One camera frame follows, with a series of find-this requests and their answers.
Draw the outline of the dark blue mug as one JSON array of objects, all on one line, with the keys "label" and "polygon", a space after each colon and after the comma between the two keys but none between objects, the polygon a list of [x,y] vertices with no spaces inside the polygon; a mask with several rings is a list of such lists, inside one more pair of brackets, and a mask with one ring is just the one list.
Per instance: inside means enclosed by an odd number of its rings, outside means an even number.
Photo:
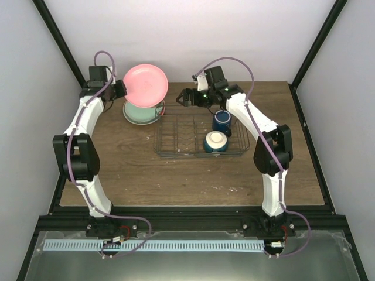
[{"label": "dark blue mug", "polygon": [[217,111],[213,115],[212,130],[222,132],[229,138],[232,136],[231,121],[232,117],[228,111]]}]

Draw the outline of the pink top plate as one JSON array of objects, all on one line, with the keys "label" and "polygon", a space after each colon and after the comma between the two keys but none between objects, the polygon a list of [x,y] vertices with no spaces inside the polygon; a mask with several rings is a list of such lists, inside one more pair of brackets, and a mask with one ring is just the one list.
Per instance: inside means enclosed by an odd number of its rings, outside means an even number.
[{"label": "pink top plate", "polygon": [[152,64],[139,64],[131,68],[123,78],[127,90],[125,99],[140,108],[158,105],[168,92],[166,74]]}]

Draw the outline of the pink plate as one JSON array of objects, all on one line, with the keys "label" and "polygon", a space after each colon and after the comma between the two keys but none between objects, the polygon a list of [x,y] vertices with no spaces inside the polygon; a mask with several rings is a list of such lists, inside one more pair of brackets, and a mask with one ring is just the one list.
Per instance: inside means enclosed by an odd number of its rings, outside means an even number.
[{"label": "pink plate", "polygon": [[166,74],[152,64],[139,64],[131,68],[123,78],[127,90],[125,99],[140,108],[158,105],[168,92]]},{"label": "pink plate", "polygon": [[157,118],[160,118],[165,113],[165,101],[162,100],[156,107],[155,107],[155,115]]}]

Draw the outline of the wire dish rack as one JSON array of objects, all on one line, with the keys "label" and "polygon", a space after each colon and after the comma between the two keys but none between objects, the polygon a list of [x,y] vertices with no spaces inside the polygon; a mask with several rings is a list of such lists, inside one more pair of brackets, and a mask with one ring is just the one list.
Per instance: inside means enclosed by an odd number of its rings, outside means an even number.
[{"label": "wire dish rack", "polygon": [[217,106],[208,110],[167,105],[165,113],[155,124],[155,153],[171,159],[241,156],[246,153],[250,148],[250,133],[235,117],[232,117],[228,149],[214,153],[204,150],[204,139],[212,131],[213,113],[218,110]]}]

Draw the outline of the teal white bowl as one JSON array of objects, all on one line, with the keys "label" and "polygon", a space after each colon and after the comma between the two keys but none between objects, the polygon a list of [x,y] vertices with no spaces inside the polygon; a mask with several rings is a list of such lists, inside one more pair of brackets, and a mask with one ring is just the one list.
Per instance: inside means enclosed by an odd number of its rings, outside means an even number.
[{"label": "teal white bowl", "polygon": [[228,146],[227,136],[220,131],[209,132],[203,140],[203,148],[206,153],[226,152]]}]

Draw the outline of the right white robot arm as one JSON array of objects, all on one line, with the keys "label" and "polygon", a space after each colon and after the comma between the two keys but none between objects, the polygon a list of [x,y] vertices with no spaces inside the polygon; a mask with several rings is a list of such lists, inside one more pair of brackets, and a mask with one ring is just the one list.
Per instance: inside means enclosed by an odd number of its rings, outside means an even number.
[{"label": "right white robot arm", "polygon": [[280,126],[266,117],[236,84],[220,90],[185,88],[177,96],[176,102],[184,107],[220,106],[220,110],[213,114],[212,129],[203,140],[207,153],[227,150],[233,119],[242,123],[251,133],[256,141],[254,164],[263,180],[262,209],[268,215],[260,221],[260,228],[265,235],[275,235],[281,229],[281,221],[277,216],[286,211],[285,178],[293,159],[290,128],[287,125]]}]

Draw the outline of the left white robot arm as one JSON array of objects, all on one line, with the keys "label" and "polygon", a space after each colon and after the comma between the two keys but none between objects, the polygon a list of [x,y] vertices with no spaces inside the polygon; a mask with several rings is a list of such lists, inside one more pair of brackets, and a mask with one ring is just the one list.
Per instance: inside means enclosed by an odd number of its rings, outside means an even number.
[{"label": "left white robot arm", "polygon": [[61,135],[53,137],[53,149],[59,172],[73,183],[83,196],[89,215],[102,218],[99,229],[104,235],[114,236],[120,222],[109,216],[112,202],[105,195],[99,179],[100,158],[91,139],[98,117],[104,112],[105,99],[126,96],[122,80],[105,83],[105,90],[89,87],[82,89],[79,107],[69,125]]}]

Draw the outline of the lower pink plate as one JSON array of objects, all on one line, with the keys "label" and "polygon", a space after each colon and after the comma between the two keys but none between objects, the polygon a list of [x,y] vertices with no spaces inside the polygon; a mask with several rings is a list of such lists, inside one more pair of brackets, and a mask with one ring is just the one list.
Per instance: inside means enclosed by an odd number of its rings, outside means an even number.
[{"label": "lower pink plate", "polygon": [[157,118],[160,118],[165,113],[165,101],[162,100],[156,107],[155,107],[155,115]]}]

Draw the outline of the mint green plate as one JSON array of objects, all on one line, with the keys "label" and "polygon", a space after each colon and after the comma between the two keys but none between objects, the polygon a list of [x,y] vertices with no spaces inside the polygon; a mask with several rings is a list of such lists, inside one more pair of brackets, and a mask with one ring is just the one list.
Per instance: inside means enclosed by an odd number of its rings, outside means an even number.
[{"label": "mint green plate", "polygon": [[155,115],[155,107],[141,108],[125,102],[122,111],[125,119],[135,125],[149,125],[160,119]]}]

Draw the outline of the light blue slotted strip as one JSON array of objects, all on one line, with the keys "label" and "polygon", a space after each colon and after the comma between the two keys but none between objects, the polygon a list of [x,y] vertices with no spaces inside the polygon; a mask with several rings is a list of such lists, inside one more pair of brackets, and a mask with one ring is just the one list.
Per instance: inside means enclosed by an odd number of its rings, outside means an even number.
[{"label": "light blue slotted strip", "polygon": [[[130,240],[119,245],[104,246],[103,240],[47,239],[44,251],[129,252],[140,244]],[[255,252],[262,253],[264,242],[256,240],[150,240],[139,248],[141,252]]]}]

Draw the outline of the metal front tray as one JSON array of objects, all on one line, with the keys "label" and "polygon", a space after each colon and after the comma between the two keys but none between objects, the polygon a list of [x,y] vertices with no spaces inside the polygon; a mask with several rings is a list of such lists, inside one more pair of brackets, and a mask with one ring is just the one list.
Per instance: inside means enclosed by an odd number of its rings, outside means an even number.
[{"label": "metal front tray", "polygon": [[[26,280],[360,280],[351,245],[338,231],[298,232],[286,258],[266,252],[44,251],[47,239],[102,240],[83,232],[43,232]],[[150,240],[254,240],[228,232],[159,232]]]}]

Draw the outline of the left black frame post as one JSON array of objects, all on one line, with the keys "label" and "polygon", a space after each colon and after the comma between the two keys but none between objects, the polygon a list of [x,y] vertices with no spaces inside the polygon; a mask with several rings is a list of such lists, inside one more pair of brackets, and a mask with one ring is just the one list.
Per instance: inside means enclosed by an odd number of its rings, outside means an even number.
[{"label": "left black frame post", "polygon": [[44,21],[47,29],[49,30],[52,38],[54,39],[56,45],[58,46],[61,54],[63,55],[66,63],[68,64],[71,72],[73,73],[74,77],[76,78],[78,84],[83,86],[85,83],[84,76],[73,57],[72,52],[70,51],[58,25],[56,24],[46,2],[44,0],[32,0],[35,8],[37,9],[39,15],[41,16],[42,20]]}]

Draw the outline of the black frame post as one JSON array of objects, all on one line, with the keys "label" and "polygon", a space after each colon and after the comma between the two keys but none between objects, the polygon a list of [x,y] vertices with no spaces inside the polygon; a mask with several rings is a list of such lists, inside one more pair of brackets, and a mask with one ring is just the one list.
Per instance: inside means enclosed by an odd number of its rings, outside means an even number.
[{"label": "black frame post", "polygon": [[296,73],[296,76],[291,83],[293,89],[297,89],[301,84],[346,4],[347,0],[336,0],[333,3],[333,6],[331,7],[323,25],[316,35],[315,40],[313,41],[309,51],[307,52],[307,55],[305,56],[299,70]]},{"label": "black frame post", "polygon": [[37,9],[39,15],[41,16],[42,20],[44,21],[47,29],[49,30],[52,38],[54,39],[56,45],[58,46],[61,54],[63,55],[66,63],[68,64],[71,72],[73,73],[74,77],[76,78],[78,84],[83,86],[85,83],[84,76],[73,57],[72,52],[70,51],[58,25],[56,24],[46,2],[44,0],[32,0],[35,8]]}]

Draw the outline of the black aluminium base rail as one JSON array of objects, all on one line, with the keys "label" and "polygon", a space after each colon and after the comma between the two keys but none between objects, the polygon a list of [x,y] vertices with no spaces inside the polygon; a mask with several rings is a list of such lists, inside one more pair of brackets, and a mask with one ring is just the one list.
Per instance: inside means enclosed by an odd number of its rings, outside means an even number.
[{"label": "black aluminium base rail", "polygon": [[294,236],[297,231],[349,232],[344,215],[326,206],[296,206],[279,218],[267,218],[259,206],[251,207],[113,207],[110,218],[93,218],[86,207],[56,207],[39,217],[35,233],[41,231],[87,231],[93,236],[118,234],[126,225],[133,235],[147,232],[226,231],[245,237],[279,238]]}]

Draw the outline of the right black frame post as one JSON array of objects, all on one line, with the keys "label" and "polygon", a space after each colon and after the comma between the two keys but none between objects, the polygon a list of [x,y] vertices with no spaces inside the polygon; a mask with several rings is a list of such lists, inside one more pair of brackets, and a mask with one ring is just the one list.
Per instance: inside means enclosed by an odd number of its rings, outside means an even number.
[{"label": "right black frame post", "polygon": [[347,0],[336,0],[333,3],[333,6],[331,7],[323,25],[316,35],[315,40],[313,41],[309,51],[307,52],[307,55],[305,56],[299,70],[296,73],[296,76],[291,83],[293,89],[297,89],[301,84],[346,4]]}]

